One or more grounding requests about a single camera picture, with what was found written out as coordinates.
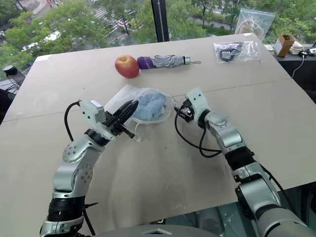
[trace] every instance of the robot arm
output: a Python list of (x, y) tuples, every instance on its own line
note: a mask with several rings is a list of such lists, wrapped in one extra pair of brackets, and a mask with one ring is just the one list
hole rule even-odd
[(183, 106), (177, 109), (178, 115), (187, 122), (196, 121), (216, 138), (235, 181), (240, 183), (235, 190), (238, 201), (245, 215), (255, 219), (260, 235), (315, 237), (294, 213), (281, 207), (275, 187), (227, 117), (211, 111), (199, 88), (190, 91), (186, 98)]
[(69, 144), (53, 179), (52, 201), (41, 229), (41, 237), (79, 237), (83, 224), (84, 198), (92, 180), (94, 164), (105, 146), (117, 135), (134, 134), (123, 125), (135, 112), (138, 101), (128, 101), (114, 114), (96, 101), (80, 101), (84, 118), (93, 129)]

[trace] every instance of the small brown box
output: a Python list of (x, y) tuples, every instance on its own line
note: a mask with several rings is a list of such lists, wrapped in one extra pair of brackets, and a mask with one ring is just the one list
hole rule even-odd
[(276, 55), (285, 57), (295, 40), (295, 37), (291, 34), (279, 35), (275, 44)]

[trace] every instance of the red apple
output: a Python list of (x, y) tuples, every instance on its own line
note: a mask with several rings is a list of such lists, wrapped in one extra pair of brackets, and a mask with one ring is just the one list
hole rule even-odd
[(123, 77), (134, 78), (139, 74), (139, 66), (135, 58), (122, 55), (115, 61), (115, 68)]

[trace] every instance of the blue cloth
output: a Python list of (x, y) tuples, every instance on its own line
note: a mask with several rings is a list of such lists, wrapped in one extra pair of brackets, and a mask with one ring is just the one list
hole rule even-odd
[(148, 92), (137, 99), (138, 107), (134, 117), (142, 121), (157, 120), (163, 114), (166, 97), (158, 92)]

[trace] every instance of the table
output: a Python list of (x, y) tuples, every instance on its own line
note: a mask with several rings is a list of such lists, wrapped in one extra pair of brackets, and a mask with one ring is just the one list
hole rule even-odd
[[(181, 40), (52, 55), (36, 62), (0, 126), (0, 179), (5, 181), (0, 185), (1, 236), (38, 235), (51, 200), (53, 174), (69, 143), (63, 124), (66, 106), (79, 98), (105, 104), (127, 82), (161, 89), (177, 101), (200, 86), (211, 108), (229, 115), (255, 158), (285, 189), (314, 181), (315, 104), (261, 44), (262, 62), (219, 65), (212, 58), (212, 42), (247, 39), (257, 41), (253, 35)], [(202, 64), (148, 70), (133, 80), (121, 79), (111, 65), (105, 66), (106, 79), (97, 77), (106, 69), (96, 71), (96, 64), (113, 63), (124, 52), (138, 56), (170, 51)], [(66, 61), (80, 73), (66, 73)], [(52, 75), (53, 67), (62, 69)], [(42, 88), (38, 95), (36, 82)], [(236, 201), (236, 183), (224, 157), (202, 158), (176, 135), (173, 122), (174, 114), (160, 124), (140, 125), (142, 142), (122, 135), (106, 146), (86, 196), (87, 203), (99, 202), (87, 211), (97, 233)], [(69, 113), (69, 125), (75, 138), (88, 128), (78, 110)], [(194, 123), (180, 120), (179, 129), (195, 143), (200, 139), (201, 129)], [(205, 146), (218, 147), (210, 134)], [(81, 233), (89, 233), (86, 226)]]

